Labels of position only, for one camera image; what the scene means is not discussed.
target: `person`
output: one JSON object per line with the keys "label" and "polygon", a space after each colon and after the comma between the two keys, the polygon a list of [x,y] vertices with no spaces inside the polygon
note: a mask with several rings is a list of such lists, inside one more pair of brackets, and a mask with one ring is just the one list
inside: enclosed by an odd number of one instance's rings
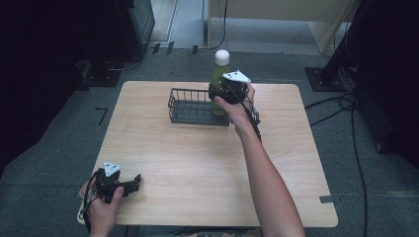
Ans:
{"label": "person", "polygon": [[[247,91],[248,99],[243,103],[250,108],[250,103],[254,101],[255,89],[247,84]],[[293,198],[266,153],[243,107],[240,104],[230,105],[221,97],[215,97],[214,100],[227,112],[240,137],[250,191],[263,236],[305,236]],[[79,192],[81,197],[84,197],[86,186],[87,183]],[[123,188],[119,187],[110,204],[100,199],[92,202],[90,207],[91,236],[107,236],[111,232],[115,225],[123,191]]]}

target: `light wood tabletop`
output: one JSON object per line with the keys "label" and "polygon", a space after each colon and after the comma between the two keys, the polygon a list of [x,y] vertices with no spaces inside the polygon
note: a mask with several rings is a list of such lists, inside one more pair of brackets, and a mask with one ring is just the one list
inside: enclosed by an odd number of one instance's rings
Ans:
{"label": "light wood tabletop", "polygon": [[[117,224],[259,226],[234,124],[182,124],[169,118],[172,88],[205,90],[208,85],[125,82],[94,168],[104,161],[122,165],[121,182],[141,174],[139,191],[123,199]],[[336,226],[333,202],[320,199],[330,192],[298,87],[252,86],[263,145],[303,225]]]}

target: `person's right arm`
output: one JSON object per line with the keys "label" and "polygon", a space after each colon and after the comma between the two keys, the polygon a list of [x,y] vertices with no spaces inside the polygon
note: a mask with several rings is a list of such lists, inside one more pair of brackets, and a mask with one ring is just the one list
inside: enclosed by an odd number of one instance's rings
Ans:
{"label": "person's right arm", "polygon": [[[253,87],[248,85],[248,97],[252,101],[254,93]],[[244,109],[240,104],[230,105],[220,97],[215,101],[228,113],[241,139],[250,190],[263,235],[305,236],[293,198]]]}

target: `water bottle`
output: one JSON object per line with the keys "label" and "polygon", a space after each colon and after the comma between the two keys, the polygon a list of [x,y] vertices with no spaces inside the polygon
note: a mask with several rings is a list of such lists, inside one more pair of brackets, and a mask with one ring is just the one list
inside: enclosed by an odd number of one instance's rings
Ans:
{"label": "water bottle", "polygon": [[[210,84],[216,88],[221,88],[221,83],[225,79],[222,77],[222,73],[230,72],[230,54],[228,51],[222,49],[215,53],[215,67],[213,69],[212,77],[210,80]],[[224,116],[225,111],[218,106],[218,104],[214,101],[210,101],[210,109],[212,113],[216,116]]]}

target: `gray carpet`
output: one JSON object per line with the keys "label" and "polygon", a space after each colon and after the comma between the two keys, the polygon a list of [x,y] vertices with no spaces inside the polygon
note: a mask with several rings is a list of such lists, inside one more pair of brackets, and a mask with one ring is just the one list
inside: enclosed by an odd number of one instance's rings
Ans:
{"label": "gray carpet", "polygon": [[[231,68],[253,83],[293,83],[305,105],[342,95],[313,93],[304,67],[322,67],[327,56],[231,52]],[[52,122],[42,140],[14,160],[0,183],[0,236],[87,236],[76,220],[74,200],[89,178],[122,84],[140,81],[208,82],[213,52],[175,49],[151,51],[116,88],[77,91]],[[101,124],[103,111],[108,112]],[[339,110],[330,102],[309,109],[310,122]],[[362,113],[355,112],[356,141],[368,193],[368,236],[419,236],[419,171],[397,155],[376,153],[376,142]],[[364,199],[354,154],[351,113],[344,112],[312,128],[339,217],[335,228],[306,228],[307,236],[362,236]],[[123,236],[117,226],[112,236]],[[136,236],[138,227],[129,231]]]}

